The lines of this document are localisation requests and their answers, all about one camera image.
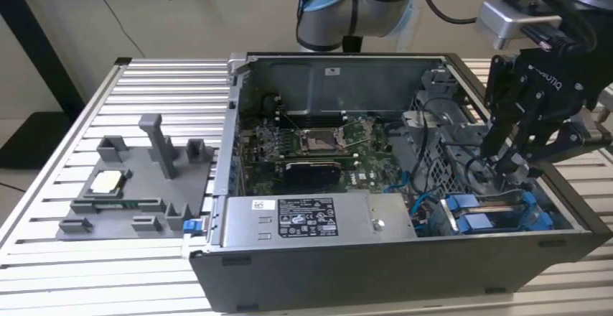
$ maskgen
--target robotic arm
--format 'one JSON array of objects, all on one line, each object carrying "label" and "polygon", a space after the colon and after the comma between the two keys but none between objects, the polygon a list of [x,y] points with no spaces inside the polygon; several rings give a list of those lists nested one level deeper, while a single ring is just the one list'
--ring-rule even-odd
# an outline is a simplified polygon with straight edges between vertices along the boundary
[{"label": "robotic arm", "polygon": [[495,47],[522,37],[539,46],[516,57],[492,59],[486,93],[492,127],[482,155],[498,156],[514,137],[496,164],[500,172],[515,172],[524,161],[538,168],[540,162],[559,162],[612,144],[612,134],[591,116],[613,82],[612,10],[613,0],[486,1],[478,24],[495,37]]},{"label": "robotic arm", "polygon": [[[491,129],[482,156],[503,155],[496,169],[515,172],[528,162],[538,172],[540,162],[610,146],[612,135],[591,111],[613,82],[613,0],[487,0],[474,19],[451,19],[427,2],[447,22],[476,22],[496,49],[527,42],[532,47],[492,59],[486,93]],[[348,49],[354,37],[386,36],[410,15],[410,0],[302,0],[298,40],[308,51],[343,46],[358,52]],[[502,152],[510,138],[511,148]]]}]

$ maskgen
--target motherboard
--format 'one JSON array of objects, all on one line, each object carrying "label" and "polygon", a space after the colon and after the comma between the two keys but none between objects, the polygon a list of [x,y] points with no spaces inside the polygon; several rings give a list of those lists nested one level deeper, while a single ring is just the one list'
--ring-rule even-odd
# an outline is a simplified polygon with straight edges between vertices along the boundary
[{"label": "motherboard", "polygon": [[247,195],[383,193],[403,185],[404,172],[376,116],[279,115],[247,121],[242,131]]}]

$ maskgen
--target metal frame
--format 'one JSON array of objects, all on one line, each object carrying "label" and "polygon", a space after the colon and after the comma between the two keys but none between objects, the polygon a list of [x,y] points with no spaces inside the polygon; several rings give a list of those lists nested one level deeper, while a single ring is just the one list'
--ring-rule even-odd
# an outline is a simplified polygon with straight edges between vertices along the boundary
[{"label": "metal frame", "polygon": [[[479,81],[487,82],[490,61],[466,62]],[[198,133],[219,145],[212,129],[222,127],[224,114],[211,106],[226,106],[227,100],[211,102],[207,97],[223,97],[226,71],[226,60],[135,60],[130,66],[114,68],[0,230],[6,242],[0,250],[0,310],[11,315],[218,315],[182,258],[182,240],[57,242],[53,238],[55,219],[67,214],[67,199],[94,169],[94,150],[103,133],[121,131],[130,136],[129,145],[143,145],[146,138],[133,134],[139,131],[133,127],[145,111],[162,111],[167,114],[165,130],[175,143]],[[594,152],[562,162],[558,170],[613,228],[613,156],[607,151]],[[613,241],[586,260],[551,267],[516,294],[288,312],[302,316],[612,313]]]}]

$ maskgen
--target barcode sticker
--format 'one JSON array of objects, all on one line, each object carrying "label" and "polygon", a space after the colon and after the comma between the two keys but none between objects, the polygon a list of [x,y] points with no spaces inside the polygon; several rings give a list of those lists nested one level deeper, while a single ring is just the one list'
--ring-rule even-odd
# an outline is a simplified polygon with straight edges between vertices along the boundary
[{"label": "barcode sticker", "polygon": [[275,210],[278,205],[276,200],[254,200],[251,204],[252,210]]}]

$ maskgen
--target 3d-printed holder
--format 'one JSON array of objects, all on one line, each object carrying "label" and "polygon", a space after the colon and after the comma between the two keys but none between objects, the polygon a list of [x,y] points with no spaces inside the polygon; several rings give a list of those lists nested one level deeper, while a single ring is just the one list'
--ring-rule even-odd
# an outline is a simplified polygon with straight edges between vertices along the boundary
[{"label": "3d-printed holder", "polygon": [[[106,136],[94,168],[71,212],[61,221],[58,239],[181,238],[183,222],[203,207],[214,148],[202,139],[175,148],[161,129],[162,116],[146,114],[139,126],[153,147],[129,148],[122,136]],[[126,177],[122,192],[97,195],[91,185],[105,170]]]}]

